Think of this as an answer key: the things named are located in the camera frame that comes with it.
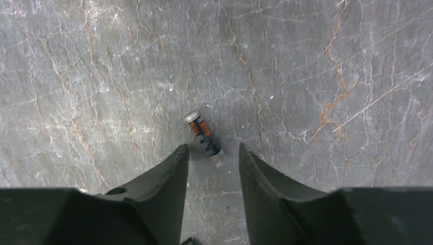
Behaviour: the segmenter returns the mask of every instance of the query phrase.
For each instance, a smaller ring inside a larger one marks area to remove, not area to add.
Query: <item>scratch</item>
[[[229,240],[225,240],[224,242],[230,242],[230,241],[235,241],[235,240],[239,240],[239,239],[240,239],[240,236],[229,239]]]
[[[204,196],[200,197],[200,199],[209,198],[209,197],[219,197],[221,195],[235,195],[235,194],[242,194],[242,192],[241,191],[223,191],[223,192],[216,193],[216,194],[204,195]]]
[[[360,51],[360,52],[356,53],[355,55],[351,56],[350,58],[348,58],[346,61],[341,62],[340,65],[345,64],[346,62],[348,62],[348,61],[354,59],[356,56],[358,56],[358,55],[362,54],[363,52],[365,52],[366,49],[371,48],[371,47],[373,47],[374,45],[380,43],[381,41],[383,41],[383,40],[385,40],[386,38],[390,37],[391,35],[395,34],[395,33],[398,32],[399,30],[401,30],[402,28],[406,27],[406,26],[409,25],[410,23],[412,23],[412,22],[414,22],[415,20],[421,18],[423,15],[425,15],[425,14],[428,13],[428,12],[430,12],[431,10],[433,10],[433,7],[430,8],[430,9],[428,9],[428,10],[426,10],[424,13],[420,14],[419,16],[417,16],[417,17],[415,17],[415,18],[409,20],[406,24],[400,26],[400,27],[397,28],[395,31],[393,31],[393,32],[389,33],[388,35],[382,37],[382,38],[379,39],[377,42],[374,42],[374,43],[371,44],[370,46],[366,47],[363,51]],[[323,74],[325,74],[325,73],[327,73],[327,72],[329,72],[329,71],[331,71],[331,70],[333,70],[333,69],[334,69],[334,68],[330,68],[330,69],[327,69],[327,70],[325,70],[325,71],[323,71],[323,72],[320,72],[320,73],[318,73],[318,74],[316,74],[316,75],[310,76],[310,77],[308,77],[308,78],[304,78],[304,79],[301,79],[301,80],[298,80],[298,81],[294,81],[294,82],[292,82],[292,84],[301,83],[301,82],[307,81],[307,80],[309,80],[309,79],[312,79],[312,78],[318,77],[318,76],[323,75]]]
[[[362,109],[361,111],[359,111],[358,113],[356,113],[353,117],[349,118],[345,123],[341,124],[340,126],[338,126],[336,129],[334,129],[332,132],[335,132],[337,130],[339,130],[341,127],[343,127],[344,125],[346,125],[348,122],[352,121],[355,117],[359,116],[361,113],[363,113],[364,111],[366,111],[368,108],[370,108],[372,105],[376,104],[379,100],[381,100],[383,97],[387,96],[388,94],[392,93],[394,90],[396,90],[398,87],[400,87],[401,85],[403,85],[404,83],[406,83],[407,81],[409,81],[410,79],[414,78],[416,75],[418,75],[419,73],[425,71],[426,69],[430,68],[431,66],[433,66],[433,63],[426,66],[425,68],[421,69],[419,72],[413,74],[412,76],[410,76],[408,79],[404,80],[403,82],[397,84],[395,87],[393,87],[392,89],[390,89],[390,91],[382,94],[381,96],[379,96],[379,98],[375,99],[374,101],[370,102],[364,109]]]
[[[339,2],[337,5],[336,5],[336,7],[337,6],[340,6],[344,1],[346,1],[346,0],[342,0],[341,2]]]

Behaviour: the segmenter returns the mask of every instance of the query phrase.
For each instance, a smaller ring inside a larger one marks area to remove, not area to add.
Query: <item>marble surface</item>
[[[244,141],[308,186],[433,185],[433,2],[0,0],[1,187],[105,192],[193,134],[182,237],[248,244]]]

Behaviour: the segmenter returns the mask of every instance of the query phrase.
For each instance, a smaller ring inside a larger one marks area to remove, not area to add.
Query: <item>orange label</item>
[[[206,134],[207,137],[210,137],[212,135],[212,132],[204,121],[200,124],[200,126],[202,127],[203,132]]]
[[[191,122],[189,125],[191,125],[191,128],[193,129],[195,134],[197,134],[197,135],[200,134],[200,129],[197,127],[195,122]]]

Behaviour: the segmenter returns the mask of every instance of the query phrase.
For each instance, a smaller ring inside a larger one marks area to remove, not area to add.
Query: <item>can lid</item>
[[[190,123],[190,122],[194,121],[194,119],[196,119],[199,116],[200,116],[199,112],[195,111],[195,112],[193,112],[190,115],[185,117],[185,122]]]

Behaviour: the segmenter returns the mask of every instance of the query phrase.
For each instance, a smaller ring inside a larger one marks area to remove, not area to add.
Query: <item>cylindrical can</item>
[[[200,145],[206,151],[207,156],[214,162],[219,162],[224,155],[220,144],[214,138],[212,131],[207,123],[203,120],[198,111],[195,111],[185,117],[193,132],[196,134]]]

